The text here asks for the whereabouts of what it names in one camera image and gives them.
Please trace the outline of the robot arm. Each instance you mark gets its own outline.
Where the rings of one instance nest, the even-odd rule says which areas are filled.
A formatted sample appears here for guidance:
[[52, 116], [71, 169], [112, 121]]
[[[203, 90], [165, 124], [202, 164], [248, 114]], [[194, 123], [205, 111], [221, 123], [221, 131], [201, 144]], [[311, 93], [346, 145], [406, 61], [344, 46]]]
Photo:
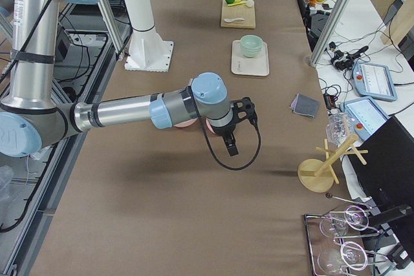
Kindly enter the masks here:
[[98, 5], [117, 49], [122, 40], [108, 0], [14, 0], [10, 84], [1, 98], [1, 152], [24, 157], [94, 128], [151, 120], [159, 129], [207, 121], [230, 155], [237, 154], [234, 130], [248, 120], [257, 125], [249, 98], [229, 100], [221, 77], [207, 72], [181, 90], [98, 103], [78, 101], [54, 78], [60, 4]]

